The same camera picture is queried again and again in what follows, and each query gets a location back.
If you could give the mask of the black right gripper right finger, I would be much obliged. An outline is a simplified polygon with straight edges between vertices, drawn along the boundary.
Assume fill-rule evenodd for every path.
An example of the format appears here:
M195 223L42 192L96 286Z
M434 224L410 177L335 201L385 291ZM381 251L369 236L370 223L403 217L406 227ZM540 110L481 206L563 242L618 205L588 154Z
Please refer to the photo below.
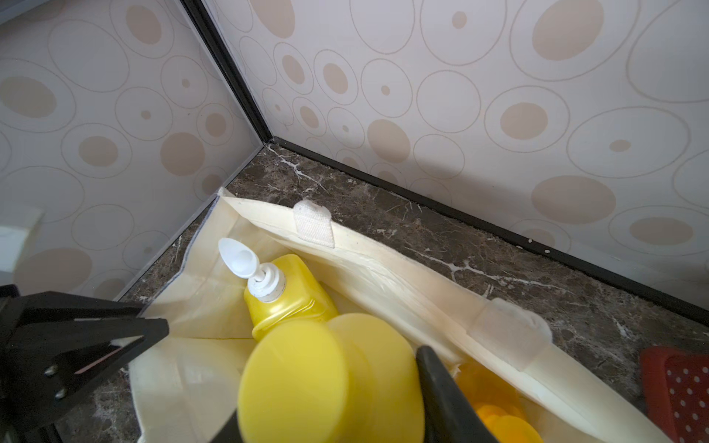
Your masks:
M425 408L425 442L498 443L430 346L415 354Z

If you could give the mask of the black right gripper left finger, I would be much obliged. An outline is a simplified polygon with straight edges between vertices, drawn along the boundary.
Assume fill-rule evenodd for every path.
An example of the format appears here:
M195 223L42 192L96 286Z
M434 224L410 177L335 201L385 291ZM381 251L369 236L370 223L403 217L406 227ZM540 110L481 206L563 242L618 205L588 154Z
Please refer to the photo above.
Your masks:
M243 443L237 414L233 413L222 429L212 439L212 443Z

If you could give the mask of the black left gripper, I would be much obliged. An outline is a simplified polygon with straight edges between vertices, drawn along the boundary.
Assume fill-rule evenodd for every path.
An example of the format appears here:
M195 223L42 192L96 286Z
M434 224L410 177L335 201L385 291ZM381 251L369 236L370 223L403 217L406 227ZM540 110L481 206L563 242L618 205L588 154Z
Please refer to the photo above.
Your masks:
M144 305L1 287L1 440L62 442L55 422L169 334Z

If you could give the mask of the orange pump dish soap bottle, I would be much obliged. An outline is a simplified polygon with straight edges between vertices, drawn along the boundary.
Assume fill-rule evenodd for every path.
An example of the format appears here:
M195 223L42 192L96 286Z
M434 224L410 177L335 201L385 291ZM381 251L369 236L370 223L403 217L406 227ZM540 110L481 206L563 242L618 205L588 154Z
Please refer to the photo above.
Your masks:
M469 361L459 365L454 380L498 442L544 442L529 423L517 389L494 372Z

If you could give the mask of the cream starry night tote bag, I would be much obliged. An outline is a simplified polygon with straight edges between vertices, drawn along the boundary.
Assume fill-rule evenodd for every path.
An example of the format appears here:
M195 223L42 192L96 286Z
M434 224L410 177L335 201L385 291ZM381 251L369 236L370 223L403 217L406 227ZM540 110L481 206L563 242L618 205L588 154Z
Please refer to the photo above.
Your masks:
M546 442L666 440L643 413L561 351L539 315L469 291L335 223L310 201L286 208L221 190L179 272L144 311L165 319L169 333L129 366L143 442L209 442L236 411L238 378L255 343L245 284L218 251L225 237L262 260L301 256L339 310L387 321L450 367L478 361L520 391Z

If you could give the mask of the orange bottle yellow cap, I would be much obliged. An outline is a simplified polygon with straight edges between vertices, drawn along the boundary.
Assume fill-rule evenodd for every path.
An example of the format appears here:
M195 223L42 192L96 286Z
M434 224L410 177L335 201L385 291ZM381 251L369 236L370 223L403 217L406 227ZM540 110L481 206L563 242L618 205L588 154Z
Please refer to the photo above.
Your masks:
M250 354L236 407L245 442L421 442L425 408L410 343L345 314L282 324Z

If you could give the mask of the yellow pump dish soap bottle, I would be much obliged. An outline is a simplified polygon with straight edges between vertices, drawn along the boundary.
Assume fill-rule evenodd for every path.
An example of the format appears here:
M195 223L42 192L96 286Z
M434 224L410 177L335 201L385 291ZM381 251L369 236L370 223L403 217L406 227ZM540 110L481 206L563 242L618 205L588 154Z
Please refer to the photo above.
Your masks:
M256 341L286 321L327 322L339 315L330 295L299 256L287 254L262 262L253 250L232 238L220 239L218 249L229 271L247 282L244 300Z

